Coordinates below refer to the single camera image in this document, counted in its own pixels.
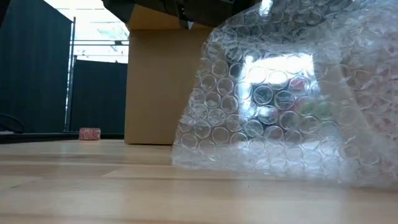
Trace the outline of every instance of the plastic bag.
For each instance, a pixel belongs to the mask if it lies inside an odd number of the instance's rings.
[[[203,45],[173,163],[389,186],[397,11],[397,1],[263,1],[228,19]]]

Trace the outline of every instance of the cable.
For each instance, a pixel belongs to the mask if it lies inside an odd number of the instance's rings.
[[[25,124],[14,116],[0,113],[0,128],[16,134],[22,134],[25,130]]]

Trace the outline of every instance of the black curtain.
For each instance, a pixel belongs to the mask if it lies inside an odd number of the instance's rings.
[[[0,28],[0,113],[27,133],[65,127],[71,21],[43,0],[12,0]]]
[[[127,64],[77,60],[73,69],[71,131],[124,133]]]
[[[4,16],[6,15],[9,4],[10,4],[10,0],[0,1],[0,27],[1,27],[2,21],[4,20]]]

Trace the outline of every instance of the wooden floor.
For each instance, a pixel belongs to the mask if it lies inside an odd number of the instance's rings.
[[[181,170],[122,141],[0,145],[1,224],[397,224],[398,194]]]

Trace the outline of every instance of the cardboard box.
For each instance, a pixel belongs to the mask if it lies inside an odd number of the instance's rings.
[[[173,144],[192,92],[200,49],[211,29],[179,29],[177,18],[150,9],[148,18],[160,14],[160,20],[152,20],[145,29],[146,22],[139,19],[145,13],[136,10],[129,25],[124,140],[127,144]]]

